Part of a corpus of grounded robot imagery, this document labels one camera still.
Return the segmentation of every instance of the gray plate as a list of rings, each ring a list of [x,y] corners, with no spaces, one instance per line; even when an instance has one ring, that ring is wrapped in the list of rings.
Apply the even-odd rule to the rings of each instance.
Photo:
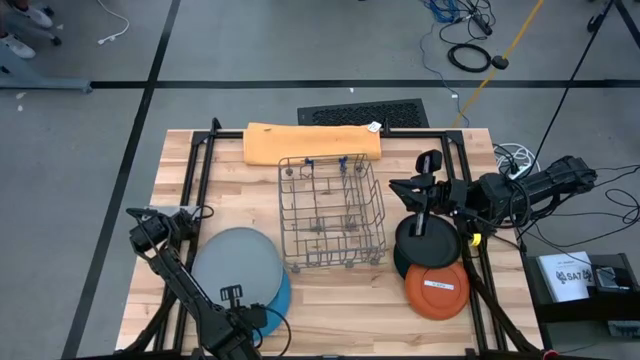
[[[251,228],[227,229],[198,251],[192,274],[211,301],[222,302],[220,289],[242,285],[241,305],[268,305],[282,281],[283,265],[268,237]]]

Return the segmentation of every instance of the white cable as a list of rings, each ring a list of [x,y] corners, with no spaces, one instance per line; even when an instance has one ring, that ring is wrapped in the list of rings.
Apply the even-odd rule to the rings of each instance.
[[[108,12],[109,14],[111,14],[111,15],[113,15],[113,16],[115,16],[115,17],[117,17],[118,19],[122,19],[122,20],[124,20],[124,21],[127,23],[127,26],[125,26],[125,27],[124,27],[124,29],[123,29],[122,31],[120,31],[120,32],[118,32],[118,33],[115,33],[115,34],[112,34],[112,35],[109,35],[109,36],[107,36],[107,37],[106,37],[106,38],[104,38],[104,39],[100,39],[100,40],[98,40],[98,44],[102,45],[102,44],[104,44],[107,40],[109,40],[109,41],[114,41],[118,36],[120,36],[120,35],[122,35],[122,34],[126,33],[126,32],[127,32],[127,30],[129,30],[129,20],[128,20],[126,17],[124,17],[124,16],[122,16],[122,15],[118,15],[118,14],[114,13],[113,11],[111,11],[111,10],[107,9],[107,7],[106,7],[106,6],[104,6],[104,4],[102,3],[102,1],[101,1],[101,0],[96,0],[96,1],[98,2],[98,4],[100,4],[100,6],[102,6],[102,8],[104,9],[104,11],[106,11],[106,12]]]
[[[504,143],[499,145],[503,147],[505,150],[509,151],[510,155],[509,157],[507,157],[507,155],[500,155],[500,156],[495,155],[498,169],[500,168],[502,163],[504,163],[505,161],[509,161],[509,158],[512,158],[516,163],[518,162],[517,160],[527,161],[524,164],[518,166],[518,170],[515,174],[509,174],[509,177],[511,179],[518,178],[520,175],[522,175],[527,169],[529,169],[533,165],[533,160],[536,158],[536,156],[524,145],[520,145],[516,143]],[[511,152],[510,149],[508,149],[509,147],[512,147],[512,148],[515,147],[517,148],[517,150],[515,152]],[[499,149],[500,148],[496,146],[493,148],[493,151],[495,152],[496,150],[499,150]],[[540,172],[540,163],[537,160],[536,160],[536,167],[538,169],[538,172]]]

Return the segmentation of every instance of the yellow pole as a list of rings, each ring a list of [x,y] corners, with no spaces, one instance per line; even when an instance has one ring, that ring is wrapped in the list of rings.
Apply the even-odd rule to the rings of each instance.
[[[540,7],[542,6],[543,3],[544,3],[544,0],[538,0],[538,3],[536,3],[536,6],[534,6],[533,10],[531,10],[531,12],[529,13],[527,20],[524,22],[524,24],[522,24],[522,27],[520,28],[520,32],[518,33],[518,35],[516,35],[516,38],[511,43],[511,46],[509,46],[507,51],[504,52],[504,55],[502,55],[503,59],[507,59],[509,55],[511,55],[511,52],[516,47],[516,45],[518,45],[518,42],[520,42],[522,35],[524,35],[524,33],[527,31],[527,28],[529,28],[531,21],[533,21],[533,18],[536,17],[538,10],[540,10]],[[467,102],[464,104],[464,107],[462,108],[462,110],[460,110],[460,112],[458,113],[458,116],[456,117],[456,121],[453,122],[454,128],[460,125],[460,120],[462,119],[462,116],[464,115],[465,111],[467,111],[467,108],[469,108],[469,106],[473,104],[474,101],[476,101],[476,99],[478,98],[478,95],[480,94],[480,92],[482,92],[482,89],[484,89],[484,87],[489,83],[489,81],[491,81],[495,76],[496,76],[496,68],[494,67],[493,69],[491,69],[489,76],[487,76],[487,78],[484,79],[484,81],[480,84],[480,86],[478,86],[478,88],[473,92],[473,95],[471,95],[469,100],[467,100]]]

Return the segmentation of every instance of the person's leg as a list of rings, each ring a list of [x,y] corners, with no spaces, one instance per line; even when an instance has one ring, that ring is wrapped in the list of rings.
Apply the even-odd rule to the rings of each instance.
[[[14,54],[23,59],[31,59],[36,56],[36,52],[33,51],[32,48],[18,40],[15,35],[9,34],[4,28],[2,23],[2,10],[0,10],[0,46],[8,47]]]
[[[53,21],[41,10],[29,6],[29,0],[11,0],[11,7],[13,7],[17,13],[28,17],[36,24],[43,28],[50,28],[53,26]]]

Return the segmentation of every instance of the blue plate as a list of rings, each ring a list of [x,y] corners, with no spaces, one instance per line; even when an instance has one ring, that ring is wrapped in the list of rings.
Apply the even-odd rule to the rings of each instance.
[[[282,282],[280,283],[280,289],[278,289],[278,293],[276,297],[267,305],[267,307],[279,312],[282,316],[287,317],[287,311],[289,310],[289,304],[291,304],[291,283],[289,282],[289,276],[286,271],[282,272]],[[267,326],[260,329],[263,337],[269,336],[269,334],[273,333],[280,323],[282,319],[271,311],[267,311]],[[258,335],[257,331],[253,331],[253,341],[259,342],[260,335]]]

